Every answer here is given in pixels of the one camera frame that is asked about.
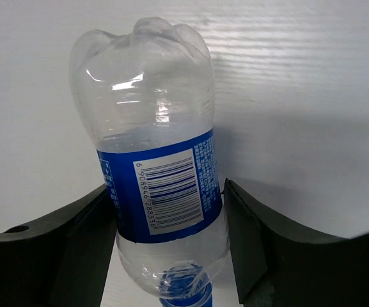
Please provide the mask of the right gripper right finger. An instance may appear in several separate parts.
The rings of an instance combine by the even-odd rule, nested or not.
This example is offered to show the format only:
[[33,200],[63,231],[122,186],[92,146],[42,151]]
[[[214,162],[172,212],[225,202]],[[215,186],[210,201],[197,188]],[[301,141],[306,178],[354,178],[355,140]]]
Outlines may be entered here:
[[314,230],[232,180],[223,196],[240,304],[369,306],[369,233],[345,239]]

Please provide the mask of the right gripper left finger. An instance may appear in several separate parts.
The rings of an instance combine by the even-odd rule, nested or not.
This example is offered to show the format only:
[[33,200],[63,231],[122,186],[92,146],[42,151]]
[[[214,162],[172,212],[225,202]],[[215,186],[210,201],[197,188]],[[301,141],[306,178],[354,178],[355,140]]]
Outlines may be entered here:
[[0,306],[100,306],[115,236],[104,186],[0,233]]

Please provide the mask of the blue label bottle blue cap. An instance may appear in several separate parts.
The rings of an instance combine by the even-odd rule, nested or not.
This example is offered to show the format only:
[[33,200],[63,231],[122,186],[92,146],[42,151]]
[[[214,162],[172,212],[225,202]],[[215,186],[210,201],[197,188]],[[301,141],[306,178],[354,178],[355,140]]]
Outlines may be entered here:
[[212,306],[229,251],[214,144],[214,69],[187,24],[81,35],[72,97],[114,205],[120,261],[163,306]]

